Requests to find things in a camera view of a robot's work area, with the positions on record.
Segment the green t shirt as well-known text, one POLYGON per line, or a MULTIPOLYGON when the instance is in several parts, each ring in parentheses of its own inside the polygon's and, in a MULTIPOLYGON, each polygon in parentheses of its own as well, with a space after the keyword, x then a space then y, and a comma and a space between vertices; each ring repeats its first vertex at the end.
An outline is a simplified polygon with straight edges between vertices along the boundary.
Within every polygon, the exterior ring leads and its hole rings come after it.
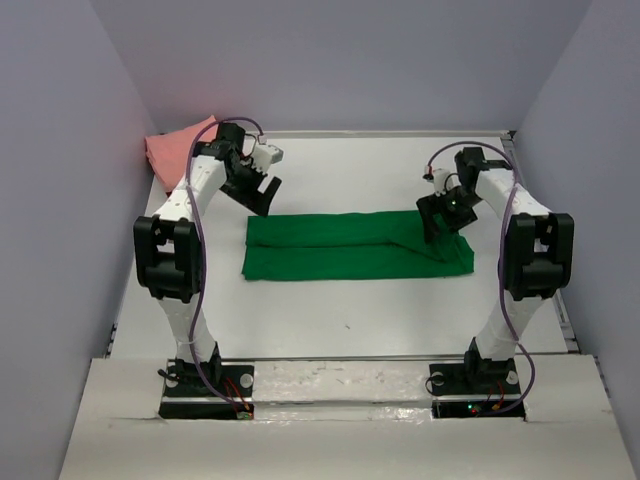
POLYGON ((458 233, 427 242, 415 210, 254 216, 247 281, 431 279, 471 275, 475 253, 458 233))

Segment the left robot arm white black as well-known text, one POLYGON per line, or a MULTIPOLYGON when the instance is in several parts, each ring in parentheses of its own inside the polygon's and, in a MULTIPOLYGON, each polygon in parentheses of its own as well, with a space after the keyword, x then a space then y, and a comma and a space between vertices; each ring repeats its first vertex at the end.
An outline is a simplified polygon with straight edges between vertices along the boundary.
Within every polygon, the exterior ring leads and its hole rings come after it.
POLYGON ((251 151, 244 150, 247 117, 213 120, 190 141, 185 172, 168 199, 133 225, 138 283, 159 303, 176 342, 172 369, 163 376, 201 395, 220 397, 222 360, 203 312, 207 252, 202 216, 222 192, 257 216, 268 215, 282 181, 269 168, 283 159, 282 149, 266 143, 259 131, 251 151))

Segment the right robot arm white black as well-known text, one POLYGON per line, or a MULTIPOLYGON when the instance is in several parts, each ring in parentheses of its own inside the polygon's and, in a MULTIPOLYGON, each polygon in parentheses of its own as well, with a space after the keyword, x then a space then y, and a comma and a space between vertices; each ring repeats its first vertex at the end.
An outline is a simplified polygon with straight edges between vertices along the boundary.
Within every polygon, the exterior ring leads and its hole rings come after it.
POLYGON ((436 397, 525 397, 530 389, 520 387, 514 357, 526 351, 521 337, 539 308, 570 281, 574 219, 536 200, 507 155, 487 159, 483 142, 454 146, 453 170, 432 161, 425 167, 423 177, 433 192, 416 203, 424 239, 434 244, 460 232, 476 221, 476 206, 486 203, 501 222, 498 299, 463 360, 431 366, 426 387, 436 397))

